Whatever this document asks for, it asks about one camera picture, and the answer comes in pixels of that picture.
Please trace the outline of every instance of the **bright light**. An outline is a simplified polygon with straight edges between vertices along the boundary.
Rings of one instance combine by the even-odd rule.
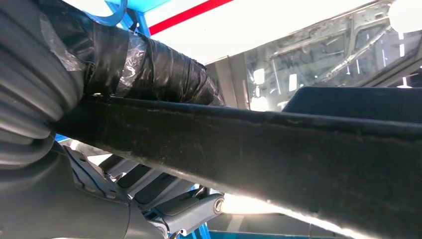
[[[264,69],[258,69],[253,72],[253,82],[256,85],[261,85],[265,82],[265,71]]]
[[[399,48],[400,48],[400,57],[404,57],[405,56],[405,45],[400,44]]]
[[[421,0],[395,0],[388,12],[391,26],[401,33],[422,30],[421,9]]]
[[[298,88],[298,75],[291,74],[289,76],[289,91],[294,91]]]
[[[276,207],[270,204],[271,201],[267,200],[267,203],[248,198],[248,197],[240,197],[234,196],[231,194],[224,195],[224,203],[221,207],[224,213],[230,214],[263,214],[263,213],[280,213],[284,214],[301,221],[316,225],[318,227],[324,228],[326,230],[343,234],[345,236],[355,238],[355,239],[374,239],[369,235],[363,235],[357,233],[354,230],[351,230],[346,227],[339,227],[333,223],[323,221],[318,219],[317,217],[306,216],[300,212],[292,211],[287,208]]]
[[[268,101],[265,97],[253,97],[250,108],[252,111],[269,111]]]
[[[357,73],[360,74],[359,60],[356,60]]]
[[[224,195],[224,203],[221,209],[224,213],[229,214],[277,213],[280,210],[278,207],[263,201],[232,194]]]
[[[403,77],[403,85],[397,86],[398,88],[411,88],[411,86],[408,86],[408,81],[406,77]]]

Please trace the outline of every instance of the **blue metal frame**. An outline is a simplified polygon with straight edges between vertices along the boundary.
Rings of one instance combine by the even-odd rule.
[[[117,9],[113,10],[113,14],[110,16],[95,16],[90,14],[89,12],[85,12],[85,14],[91,18],[92,20],[98,22],[99,24],[105,26],[116,26],[126,14],[127,9],[127,0],[119,0],[119,6]]]
[[[106,0],[108,2],[119,4],[120,0]],[[146,13],[147,11],[154,9],[170,0],[129,0],[128,8],[135,11]]]

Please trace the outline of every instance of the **blue bracket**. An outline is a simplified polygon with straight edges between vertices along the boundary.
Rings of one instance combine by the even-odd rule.
[[[85,14],[99,24],[105,26],[116,26],[123,19],[127,9],[127,0],[120,1],[119,8],[110,16],[95,16],[88,12],[85,12]]]

